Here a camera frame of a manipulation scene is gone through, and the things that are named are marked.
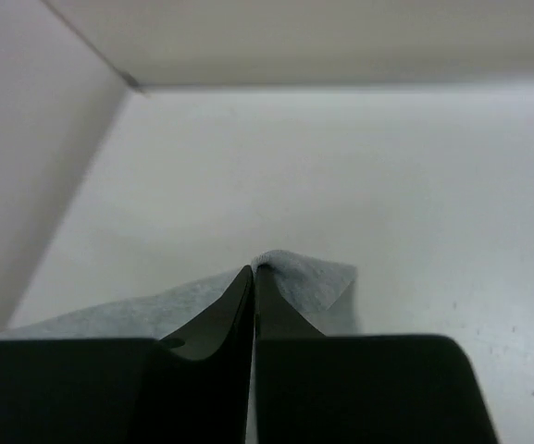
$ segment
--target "gray cloth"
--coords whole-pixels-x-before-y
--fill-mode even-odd
[[[318,313],[328,310],[349,288],[356,278],[354,266],[285,251],[261,254],[252,261],[253,270],[260,265],[273,268],[282,296],[308,321],[329,333],[318,324]],[[239,270],[233,270],[156,296],[104,303],[63,314],[38,324],[1,332],[0,339],[160,339],[182,327],[218,299],[238,273]],[[253,383],[246,429],[246,442],[256,442]]]

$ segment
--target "gray fabric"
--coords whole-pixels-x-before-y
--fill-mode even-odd
[[[351,313],[344,314],[343,318],[335,317],[333,323],[326,322],[322,315],[354,282],[355,267],[285,251],[261,254],[252,261],[253,270],[260,265],[273,268],[282,296],[323,332],[334,333],[335,327],[342,330],[342,326],[346,329],[346,326],[356,325],[350,320],[353,317]],[[219,298],[238,272],[233,270],[207,277],[156,296],[105,303],[64,314],[31,326],[4,331],[0,333],[0,339],[160,339],[186,324]],[[254,366],[250,387],[246,442],[255,443]]]

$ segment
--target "white surface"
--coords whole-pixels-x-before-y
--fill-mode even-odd
[[[126,89],[37,0],[0,0],[0,326]]]
[[[534,85],[132,94],[13,324],[275,248],[358,265],[364,332],[457,339],[534,443]]]
[[[528,0],[47,0],[144,84],[534,72]]]

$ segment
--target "white floor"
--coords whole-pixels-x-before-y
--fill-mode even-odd
[[[458,340],[534,443],[534,84],[133,94],[12,325],[275,248],[356,264],[362,332]]]

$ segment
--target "white wall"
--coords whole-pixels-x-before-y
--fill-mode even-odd
[[[47,0],[144,84],[534,73],[534,0]]]
[[[0,0],[0,326],[126,89],[37,0]]]

